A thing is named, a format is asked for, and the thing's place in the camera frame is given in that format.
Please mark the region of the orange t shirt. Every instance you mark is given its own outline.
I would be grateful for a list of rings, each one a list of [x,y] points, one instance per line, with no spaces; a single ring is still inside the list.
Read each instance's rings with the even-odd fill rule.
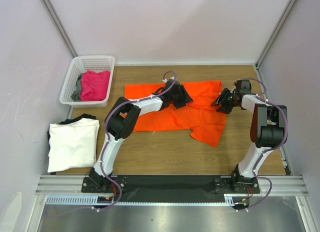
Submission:
[[[222,91],[222,82],[202,81],[183,83],[193,99],[182,108],[169,105],[158,112],[141,115],[134,132],[190,130],[190,136],[212,147],[217,147],[226,125],[226,114],[211,104]]]

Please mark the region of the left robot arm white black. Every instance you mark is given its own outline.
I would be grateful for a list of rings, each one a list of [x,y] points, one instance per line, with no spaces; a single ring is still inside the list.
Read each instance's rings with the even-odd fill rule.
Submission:
[[[96,164],[89,171],[87,186],[99,192],[108,190],[118,151],[124,140],[132,134],[141,115],[161,111],[171,104],[178,109],[192,101],[185,87],[175,78],[165,80],[164,87],[146,97],[119,97],[105,119],[104,143]]]

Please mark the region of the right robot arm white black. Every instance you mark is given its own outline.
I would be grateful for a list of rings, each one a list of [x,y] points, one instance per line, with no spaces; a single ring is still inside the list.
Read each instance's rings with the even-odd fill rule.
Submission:
[[[235,166],[230,178],[214,178],[215,193],[259,192],[260,167],[288,138],[287,107],[275,105],[252,93],[250,79],[236,80],[232,90],[224,88],[212,106],[224,114],[230,114],[234,107],[252,113],[249,150]]]

